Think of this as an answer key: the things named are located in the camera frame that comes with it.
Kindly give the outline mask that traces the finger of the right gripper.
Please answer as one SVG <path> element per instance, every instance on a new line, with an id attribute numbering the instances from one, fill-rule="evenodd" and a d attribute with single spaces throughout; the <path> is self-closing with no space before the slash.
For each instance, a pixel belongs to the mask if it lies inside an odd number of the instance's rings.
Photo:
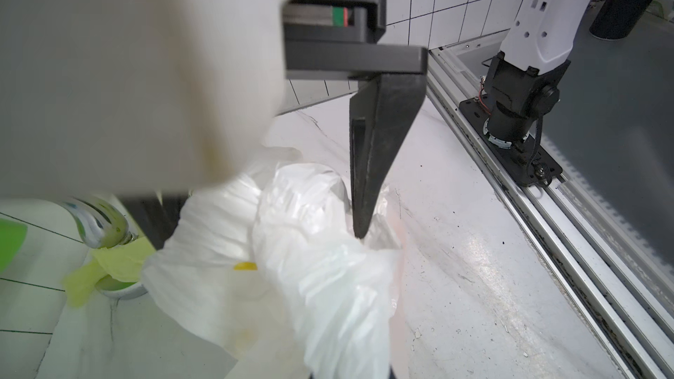
<path id="1" fill-rule="evenodd" d="M 142 233 L 156 250 L 164 248 L 166 241 L 177 228 L 180 212 L 188 199 L 187 194 L 121 197 L 122 205 L 129 212 Z"/>

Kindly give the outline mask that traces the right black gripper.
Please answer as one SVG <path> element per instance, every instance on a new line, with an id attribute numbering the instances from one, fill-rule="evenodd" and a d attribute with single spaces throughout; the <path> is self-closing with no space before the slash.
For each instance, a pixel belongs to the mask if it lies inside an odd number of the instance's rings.
<path id="1" fill-rule="evenodd" d="M 363 239 L 424 102 L 428 50 L 380 42 L 387 29 L 387 0 L 291 0 L 282 18 L 287 78 L 373 78 L 349 101 L 353 229 Z"/>

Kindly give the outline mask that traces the green plastic bag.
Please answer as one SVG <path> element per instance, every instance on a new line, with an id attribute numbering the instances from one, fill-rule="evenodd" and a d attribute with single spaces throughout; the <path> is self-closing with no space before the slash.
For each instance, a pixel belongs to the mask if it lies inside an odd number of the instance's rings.
<path id="1" fill-rule="evenodd" d="M 143 265 L 155 253 L 144 236 L 125 245 L 92 249 L 89 261 L 63 279 L 67 305 L 84 306 L 93 291 L 138 291 Z"/>

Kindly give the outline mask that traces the white printed plastic bag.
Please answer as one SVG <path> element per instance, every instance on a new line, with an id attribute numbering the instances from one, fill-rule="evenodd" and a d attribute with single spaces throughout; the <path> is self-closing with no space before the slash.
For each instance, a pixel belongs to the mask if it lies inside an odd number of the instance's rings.
<path id="1" fill-rule="evenodd" d="M 195 191 L 141 280 L 182 328 L 224 349 L 233 378 L 389 378 L 403 246 L 377 198 L 370 230 L 342 177 L 269 147 Z"/>

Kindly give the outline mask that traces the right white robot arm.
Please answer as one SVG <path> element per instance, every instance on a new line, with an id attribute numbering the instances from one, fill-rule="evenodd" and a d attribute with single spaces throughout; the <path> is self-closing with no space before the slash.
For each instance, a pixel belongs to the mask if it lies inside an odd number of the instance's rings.
<path id="1" fill-rule="evenodd" d="M 524 0 L 478 95 L 459 106 L 516 184 L 548 186 L 562 170 L 528 131 L 560 98 L 558 85 L 590 0 Z M 350 184 L 357 238 L 424 100 L 428 51 L 381 43 L 386 0 L 291 0 L 284 10 L 286 67 L 358 81 L 349 102 Z"/>

